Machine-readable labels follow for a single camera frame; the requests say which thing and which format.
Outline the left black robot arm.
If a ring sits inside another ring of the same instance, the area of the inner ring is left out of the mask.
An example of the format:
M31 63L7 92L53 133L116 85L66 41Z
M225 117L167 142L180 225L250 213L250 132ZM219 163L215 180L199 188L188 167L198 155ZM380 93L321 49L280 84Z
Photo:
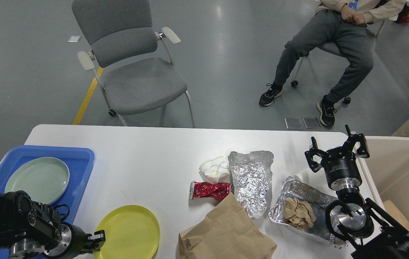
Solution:
M35 201L24 190L0 192L0 249L8 249L11 259L73 259L100 252L105 230L88 234L67 222L70 213L67 204Z

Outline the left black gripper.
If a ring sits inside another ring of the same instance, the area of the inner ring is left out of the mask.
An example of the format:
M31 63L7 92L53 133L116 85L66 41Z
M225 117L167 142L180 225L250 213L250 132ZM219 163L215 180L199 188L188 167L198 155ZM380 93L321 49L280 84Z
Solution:
M106 241L105 230L96 231L94 239L91 234L85 233L80 227L64 222L60 226L61 240L51 250L42 254L47 259L73 259L83 254L99 252Z

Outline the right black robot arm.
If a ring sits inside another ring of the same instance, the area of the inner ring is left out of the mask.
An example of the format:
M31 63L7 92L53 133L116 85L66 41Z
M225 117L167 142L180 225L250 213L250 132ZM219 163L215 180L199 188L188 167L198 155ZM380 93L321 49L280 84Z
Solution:
M367 140L345 126L348 138L341 146L321 150L312 145L305 156L313 172L324 169L328 187L336 200L325 209L328 231L349 242L354 259L409 259L409 231L370 198L363 198L357 158L369 158Z

